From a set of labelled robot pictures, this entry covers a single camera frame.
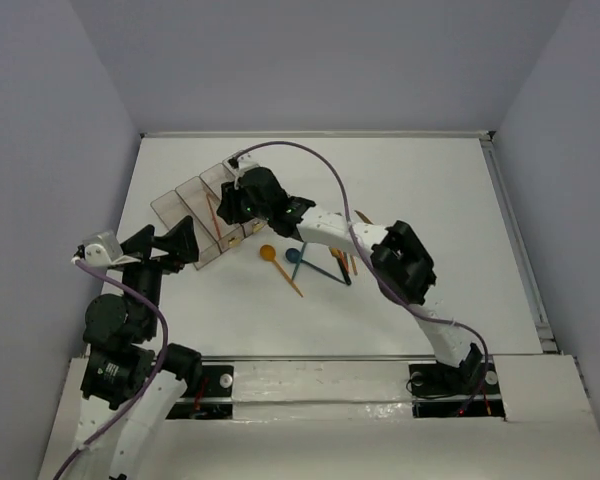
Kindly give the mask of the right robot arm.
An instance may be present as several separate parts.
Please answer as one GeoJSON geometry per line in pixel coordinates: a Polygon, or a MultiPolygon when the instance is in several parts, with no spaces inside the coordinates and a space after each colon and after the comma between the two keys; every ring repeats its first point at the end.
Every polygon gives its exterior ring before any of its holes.
{"type": "Polygon", "coordinates": [[[234,179],[221,186],[219,217],[240,224],[257,219],[281,237],[334,247],[360,258],[382,294],[405,307],[428,339],[436,359],[434,385],[465,395],[481,389],[484,353],[460,333],[468,327],[441,319],[425,307],[425,296],[436,283],[434,262],[410,225],[352,222],[312,200],[289,195],[266,167],[241,168],[232,160],[229,168],[234,179]]]}

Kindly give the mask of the yellow plastic spoon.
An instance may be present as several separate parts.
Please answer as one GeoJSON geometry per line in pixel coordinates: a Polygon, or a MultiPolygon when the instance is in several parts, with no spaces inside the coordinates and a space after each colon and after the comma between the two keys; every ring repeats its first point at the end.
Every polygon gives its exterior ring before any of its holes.
{"type": "Polygon", "coordinates": [[[282,275],[282,277],[285,279],[285,281],[291,286],[291,288],[301,297],[303,298],[304,295],[301,292],[301,290],[297,287],[297,285],[295,284],[295,282],[291,279],[291,276],[284,270],[284,268],[279,264],[277,257],[276,257],[276,250],[272,245],[269,244],[265,244],[263,245],[260,250],[259,250],[259,254],[260,257],[271,263],[276,269],[277,271],[282,275]]]}

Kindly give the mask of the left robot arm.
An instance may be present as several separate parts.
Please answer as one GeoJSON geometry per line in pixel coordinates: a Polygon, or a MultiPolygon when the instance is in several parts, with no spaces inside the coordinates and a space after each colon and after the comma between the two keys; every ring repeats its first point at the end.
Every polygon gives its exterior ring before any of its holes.
{"type": "Polygon", "coordinates": [[[158,308],[163,277],[198,259],[190,216],[163,236],[147,225],[124,242],[107,231],[79,246],[73,263],[119,291],[86,309],[80,417],[56,478],[136,478],[171,408],[199,388],[200,353],[170,342],[158,308]]]}

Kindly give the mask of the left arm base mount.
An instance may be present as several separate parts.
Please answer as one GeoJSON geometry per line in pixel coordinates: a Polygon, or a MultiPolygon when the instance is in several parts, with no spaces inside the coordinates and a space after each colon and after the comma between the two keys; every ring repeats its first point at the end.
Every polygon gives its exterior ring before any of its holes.
{"type": "Polygon", "coordinates": [[[234,366],[208,363],[198,385],[188,388],[167,415],[168,420],[231,420],[234,366]]]}

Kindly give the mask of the dark blue plastic spoon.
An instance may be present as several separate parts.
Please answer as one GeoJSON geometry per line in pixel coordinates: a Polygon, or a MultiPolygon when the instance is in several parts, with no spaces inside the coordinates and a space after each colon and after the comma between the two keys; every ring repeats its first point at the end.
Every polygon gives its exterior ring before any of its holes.
{"type": "MultiPolygon", "coordinates": [[[[292,264],[294,264],[294,260],[295,260],[295,258],[294,258],[294,255],[295,255],[297,252],[298,252],[298,249],[296,249],[296,248],[289,248],[289,249],[287,249],[287,250],[285,251],[285,258],[286,258],[286,260],[287,260],[289,263],[292,263],[292,264]]],[[[328,277],[328,278],[330,278],[330,279],[332,279],[332,280],[334,280],[334,281],[336,281],[336,282],[338,282],[338,283],[345,284],[345,282],[344,282],[343,278],[336,277],[335,275],[333,275],[333,274],[331,274],[331,273],[329,273],[329,272],[325,271],[324,269],[322,269],[322,268],[320,268],[320,267],[318,267],[318,266],[316,266],[316,265],[312,264],[311,262],[308,262],[308,261],[306,261],[304,258],[303,258],[303,260],[302,260],[302,263],[301,263],[301,265],[307,266],[307,267],[309,267],[310,269],[312,269],[312,270],[314,270],[314,271],[316,271],[316,272],[318,272],[318,273],[320,273],[320,274],[324,275],[325,277],[328,277]]]]}

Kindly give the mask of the teal plastic fork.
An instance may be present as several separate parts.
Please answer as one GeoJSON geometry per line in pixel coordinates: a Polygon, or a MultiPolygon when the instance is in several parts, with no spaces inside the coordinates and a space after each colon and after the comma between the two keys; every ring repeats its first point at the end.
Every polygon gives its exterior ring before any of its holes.
{"type": "Polygon", "coordinates": [[[302,244],[302,247],[301,247],[301,248],[298,250],[298,252],[297,252],[297,253],[294,255],[294,258],[295,258],[295,260],[294,260],[294,264],[295,264],[295,266],[294,266],[294,270],[293,270],[293,273],[292,273],[292,279],[295,279],[295,278],[296,278],[296,276],[297,276],[297,274],[298,274],[298,271],[299,271],[300,265],[301,265],[301,263],[302,263],[302,260],[303,260],[303,256],[304,256],[304,253],[305,253],[306,247],[307,247],[307,244],[306,244],[306,243],[303,243],[303,244],[302,244]]]}

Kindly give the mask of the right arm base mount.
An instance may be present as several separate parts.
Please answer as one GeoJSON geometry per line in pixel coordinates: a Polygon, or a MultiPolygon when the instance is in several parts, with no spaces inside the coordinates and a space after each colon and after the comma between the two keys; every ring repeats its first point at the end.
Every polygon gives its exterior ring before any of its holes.
{"type": "Polygon", "coordinates": [[[437,363],[409,365],[405,388],[411,395],[416,419],[460,417],[506,417],[498,374],[493,362],[477,391],[474,384],[454,384],[442,376],[444,366],[437,363]]]}

